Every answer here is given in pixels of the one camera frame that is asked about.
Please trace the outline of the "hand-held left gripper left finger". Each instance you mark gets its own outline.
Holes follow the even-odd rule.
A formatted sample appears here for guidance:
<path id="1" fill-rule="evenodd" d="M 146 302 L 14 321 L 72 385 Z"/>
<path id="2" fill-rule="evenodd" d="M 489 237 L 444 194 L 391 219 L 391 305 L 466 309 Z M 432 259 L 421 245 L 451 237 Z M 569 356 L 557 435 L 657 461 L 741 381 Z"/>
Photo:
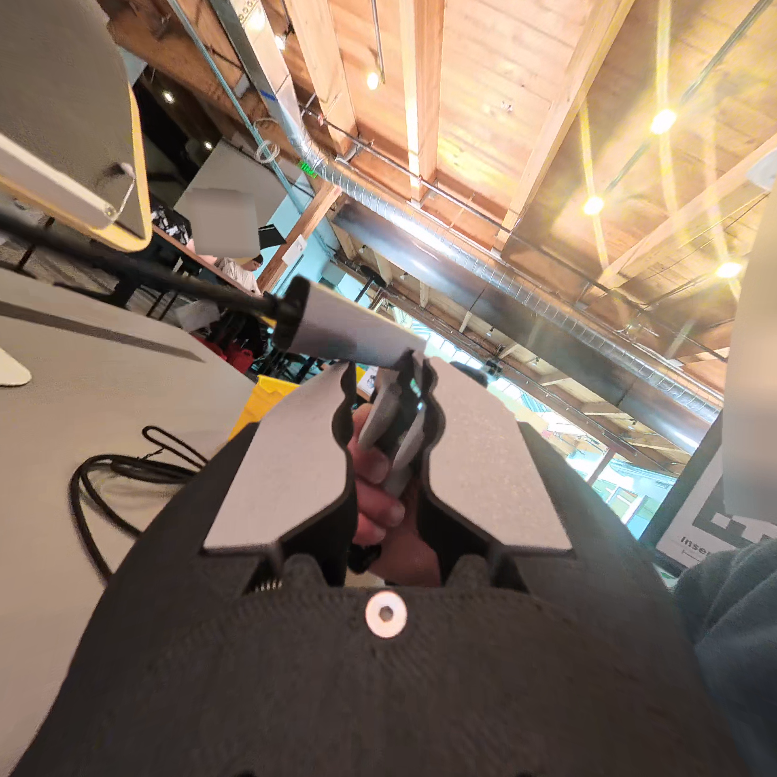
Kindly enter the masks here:
<path id="1" fill-rule="evenodd" d="M 355 365 L 339 362 L 299 385 L 258 423 L 203 550 L 291 556 L 346 571 L 357 528 L 353 462 Z"/>

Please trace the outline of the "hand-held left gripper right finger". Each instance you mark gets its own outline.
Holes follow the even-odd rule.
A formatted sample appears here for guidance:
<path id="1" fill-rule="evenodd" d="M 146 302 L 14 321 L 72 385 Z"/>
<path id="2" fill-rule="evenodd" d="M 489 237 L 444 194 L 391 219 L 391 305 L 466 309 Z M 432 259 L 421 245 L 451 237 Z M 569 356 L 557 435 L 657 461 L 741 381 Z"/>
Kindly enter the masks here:
<path id="1" fill-rule="evenodd" d="M 422 366 L 416 525 L 439 569 L 464 556 L 571 557 L 573 544 L 514 415 L 439 357 Z"/>

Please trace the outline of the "white board panel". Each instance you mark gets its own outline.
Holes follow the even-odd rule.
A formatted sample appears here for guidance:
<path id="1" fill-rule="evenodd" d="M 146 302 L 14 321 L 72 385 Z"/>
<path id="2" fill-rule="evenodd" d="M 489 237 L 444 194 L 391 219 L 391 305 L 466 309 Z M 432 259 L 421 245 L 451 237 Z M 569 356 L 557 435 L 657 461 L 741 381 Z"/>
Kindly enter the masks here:
<path id="1" fill-rule="evenodd" d="M 286 196 L 271 171 L 223 139 L 174 209 L 189 220 L 194 253 L 245 263 L 260 255 L 259 229 L 270 223 Z"/>

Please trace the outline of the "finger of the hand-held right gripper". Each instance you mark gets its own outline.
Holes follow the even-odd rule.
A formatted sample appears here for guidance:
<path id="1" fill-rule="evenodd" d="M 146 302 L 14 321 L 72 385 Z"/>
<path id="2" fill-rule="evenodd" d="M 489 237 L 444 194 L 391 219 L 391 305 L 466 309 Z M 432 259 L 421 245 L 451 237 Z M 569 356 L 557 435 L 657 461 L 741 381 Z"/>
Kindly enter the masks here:
<path id="1" fill-rule="evenodd" d="M 386 491 L 401 497 L 413 475 L 424 445 L 427 401 L 423 398 L 424 355 L 411 355 L 388 384 L 388 452 L 392 466 L 386 479 Z"/>
<path id="2" fill-rule="evenodd" d="M 383 452 L 391 465 L 413 421 L 412 378 L 410 362 L 395 370 L 380 367 L 374 379 L 372 409 L 362 427 L 362 448 Z"/>

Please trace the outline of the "yellow plastic bin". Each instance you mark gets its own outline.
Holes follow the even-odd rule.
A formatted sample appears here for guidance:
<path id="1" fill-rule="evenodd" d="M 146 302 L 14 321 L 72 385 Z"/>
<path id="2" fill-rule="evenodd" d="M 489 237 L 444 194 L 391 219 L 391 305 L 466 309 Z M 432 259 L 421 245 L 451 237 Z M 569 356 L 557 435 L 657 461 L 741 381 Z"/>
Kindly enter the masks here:
<path id="1" fill-rule="evenodd" d="M 293 382 L 260 376 L 230 432 L 228 440 L 233 439 L 247 425 L 260 422 L 267 413 L 297 388 L 299 388 L 299 384 Z"/>

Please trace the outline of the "person's right hand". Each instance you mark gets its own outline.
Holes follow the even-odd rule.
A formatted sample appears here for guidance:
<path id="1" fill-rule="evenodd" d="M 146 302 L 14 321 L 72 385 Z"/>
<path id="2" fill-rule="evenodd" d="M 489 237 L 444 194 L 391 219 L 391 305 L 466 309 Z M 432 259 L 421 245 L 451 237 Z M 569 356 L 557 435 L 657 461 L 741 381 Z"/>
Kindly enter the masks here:
<path id="1" fill-rule="evenodd" d="M 437 556 L 420 537 L 416 526 L 419 482 L 409 481 L 401 497 L 384 490 L 389 460 L 376 448 L 358 442 L 372 410 L 363 403 L 353 413 L 354 432 L 348 444 L 355 469 L 357 529 L 355 545 L 380 546 L 381 555 L 369 567 L 375 577 L 399 586 L 438 587 L 441 574 Z"/>

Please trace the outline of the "framed marker board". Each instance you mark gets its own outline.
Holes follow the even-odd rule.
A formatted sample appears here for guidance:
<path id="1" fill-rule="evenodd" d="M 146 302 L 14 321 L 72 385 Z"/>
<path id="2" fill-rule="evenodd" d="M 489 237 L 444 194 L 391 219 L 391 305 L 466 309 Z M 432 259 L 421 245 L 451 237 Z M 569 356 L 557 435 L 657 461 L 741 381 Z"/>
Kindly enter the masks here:
<path id="1" fill-rule="evenodd" d="M 653 553 L 654 563 L 675 577 L 714 553 L 776 537 L 773 524 L 727 512 L 722 439 L 720 415 L 639 538 Z"/>

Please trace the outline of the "white tablet stand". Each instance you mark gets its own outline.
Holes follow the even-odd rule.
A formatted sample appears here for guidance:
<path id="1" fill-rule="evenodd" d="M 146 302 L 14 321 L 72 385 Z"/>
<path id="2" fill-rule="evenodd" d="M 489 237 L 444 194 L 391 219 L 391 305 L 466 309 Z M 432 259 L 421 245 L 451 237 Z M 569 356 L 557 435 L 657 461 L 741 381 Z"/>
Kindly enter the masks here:
<path id="1" fill-rule="evenodd" d="M 99 3 L 1 2 L 1 70 L 1 135 L 116 207 L 128 181 L 110 168 L 131 163 L 139 195 L 118 222 L 141 236 L 151 204 L 140 113 Z M 13 200 L 45 214 L 2 189 L 3 214 Z"/>

